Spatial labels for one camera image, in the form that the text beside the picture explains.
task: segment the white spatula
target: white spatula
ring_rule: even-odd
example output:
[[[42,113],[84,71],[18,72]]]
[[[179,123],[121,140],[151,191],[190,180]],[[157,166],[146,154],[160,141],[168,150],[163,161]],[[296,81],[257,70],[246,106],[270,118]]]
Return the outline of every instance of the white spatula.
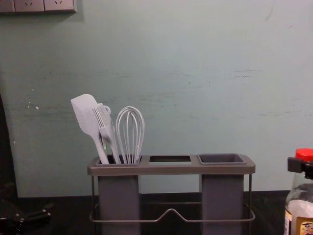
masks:
[[[83,94],[74,99],[71,99],[71,103],[80,126],[80,129],[93,139],[99,158],[102,164],[109,164],[108,157],[103,150],[100,140],[99,125],[93,113],[93,106],[97,104],[97,101],[90,94]]]

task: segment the electrical outlet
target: electrical outlet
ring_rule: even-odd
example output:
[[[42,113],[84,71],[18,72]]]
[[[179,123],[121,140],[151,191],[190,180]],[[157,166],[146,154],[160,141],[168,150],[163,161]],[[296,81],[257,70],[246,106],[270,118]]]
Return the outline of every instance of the electrical outlet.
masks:
[[[0,12],[14,12],[13,0],[0,0]]]
[[[14,0],[16,12],[44,11],[44,0]]]
[[[45,11],[75,11],[74,0],[44,0]]]

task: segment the black countertop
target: black countertop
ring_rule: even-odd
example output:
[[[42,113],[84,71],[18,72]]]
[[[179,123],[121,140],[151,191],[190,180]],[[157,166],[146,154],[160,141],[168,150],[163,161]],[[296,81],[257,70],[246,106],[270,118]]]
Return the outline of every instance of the black countertop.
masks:
[[[265,191],[253,192],[253,211],[256,220],[252,224],[253,235],[282,235],[284,233],[284,207],[287,191]],[[196,194],[179,194],[174,196],[175,201],[199,199]],[[146,217],[154,217],[160,214],[165,208],[153,206],[145,202],[168,201],[168,198],[159,194],[143,195],[141,201],[143,206],[141,214]],[[25,235],[93,235],[93,224],[89,221],[91,211],[91,197],[55,197],[55,198],[20,198],[18,206],[26,212],[41,209],[48,203],[54,203],[51,222],[44,228],[26,232]],[[188,218],[197,216],[200,212],[199,205],[188,208],[186,205],[166,205],[166,207],[176,207]],[[157,225],[142,226],[143,235],[165,234],[165,235],[184,235],[200,234],[199,225],[186,225],[175,215],[168,215]]]

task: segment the bottle cap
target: bottle cap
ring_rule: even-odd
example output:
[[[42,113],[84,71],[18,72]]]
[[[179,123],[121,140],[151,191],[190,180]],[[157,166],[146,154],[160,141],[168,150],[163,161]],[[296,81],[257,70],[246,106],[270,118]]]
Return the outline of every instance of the bottle cap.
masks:
[[[295,152],[295,157],[304,162],[313,161],[313,148],[299,148]]]

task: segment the bottle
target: bottle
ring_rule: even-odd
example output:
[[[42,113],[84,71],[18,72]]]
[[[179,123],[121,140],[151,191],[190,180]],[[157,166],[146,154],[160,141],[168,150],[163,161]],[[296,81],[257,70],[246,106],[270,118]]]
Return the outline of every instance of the bottle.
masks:
[[[288,171],[295,174],[286,199],[284,235],[313,235],[313,149],[297,149],[288,158]]]

